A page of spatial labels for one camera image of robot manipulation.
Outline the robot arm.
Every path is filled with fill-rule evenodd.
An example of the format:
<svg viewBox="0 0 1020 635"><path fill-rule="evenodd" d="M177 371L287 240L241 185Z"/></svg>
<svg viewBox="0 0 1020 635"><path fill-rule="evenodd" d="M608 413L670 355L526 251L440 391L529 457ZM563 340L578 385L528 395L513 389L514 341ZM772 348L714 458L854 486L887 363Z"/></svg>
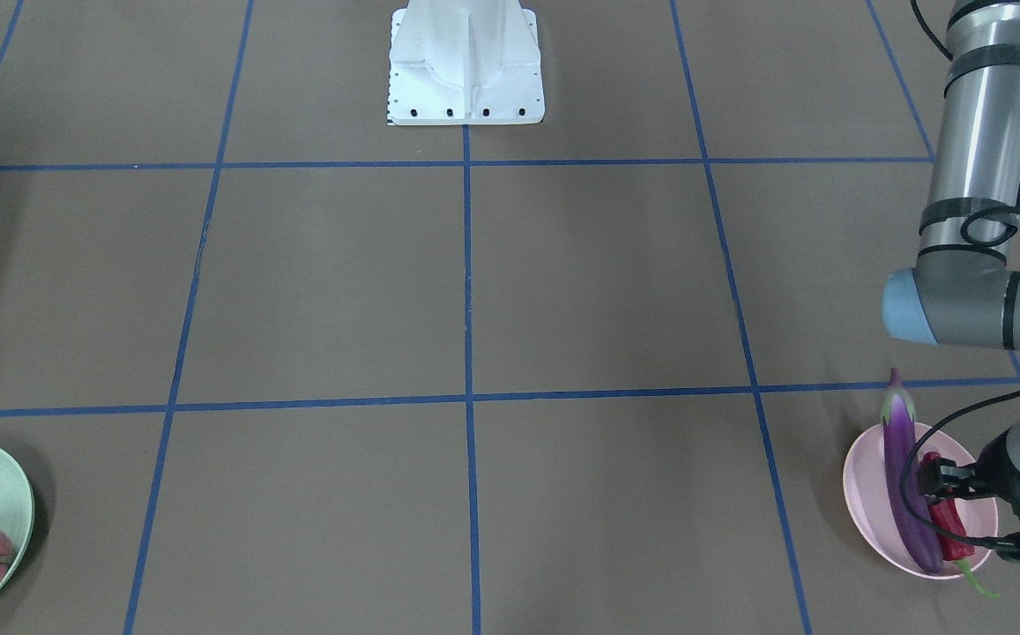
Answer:
<svg viewBox="0 0 1020 635"><path fill-rule="evenodd" d="M912 268L892 273L882 318L900 340L1020 351L1020 1L957 1L935 165ZM976 471L1020 519L1020 423Z"/></svg>

